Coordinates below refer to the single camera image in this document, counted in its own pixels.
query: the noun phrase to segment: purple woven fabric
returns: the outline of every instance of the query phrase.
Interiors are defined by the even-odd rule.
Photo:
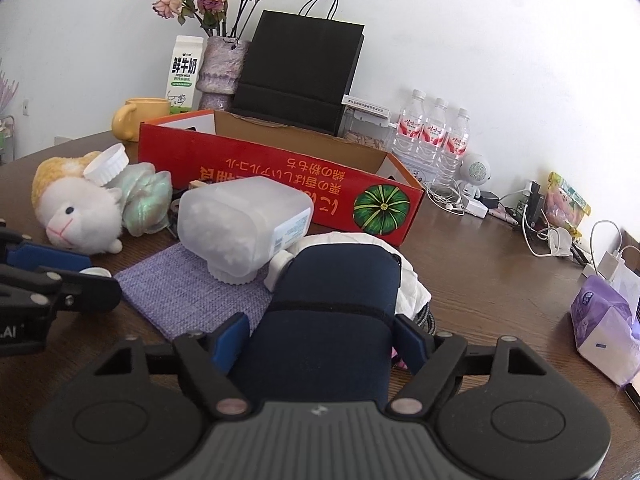
[[[246,285],[227,285],[210,275],[205,260],[175,244],[116,274],[122,293],[168,339],[187,330],[213,332],[236,312],[253,330],[271,301],[262,283],[267,266]]]

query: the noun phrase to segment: vase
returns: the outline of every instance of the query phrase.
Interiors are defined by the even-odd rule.
[[[249,41],[211,36],[202,57],[196,88],[202,92],[198,110],[227,110],[238,88]]]

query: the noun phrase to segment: black paper bag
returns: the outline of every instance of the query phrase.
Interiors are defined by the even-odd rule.
[[[336,135],[363,25],[265,10],[231,112]]]

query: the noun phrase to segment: green pumpkin illustration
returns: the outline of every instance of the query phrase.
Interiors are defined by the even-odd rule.
[[[397,186],[367,187],[353,203],[353,221],[370,235],[388,235],[406,220],[411,202]]]

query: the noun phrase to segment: white cloth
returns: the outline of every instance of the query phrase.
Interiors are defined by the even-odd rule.
[[[286,251],[296,256],[302,249],[319,244],[372,244],[379,245],[392,254],[398,254],[402,258],[402,273],[396,298],[396,314],[404,314],[409,319],[413,319],[421,308],[431,301],[431,293],[418,281],[418,275],[409,261],[385,241],[366,233],[331,232],[322,235],[305,236],[302,240],[287,248]],[[274,257],[272,260],[269,266],[269,275],[264,280],[265,285],[271,292],[273,292],[280,273],[286,268],[289,261],[290,258],[283,258],[282,256],[279,258]]]

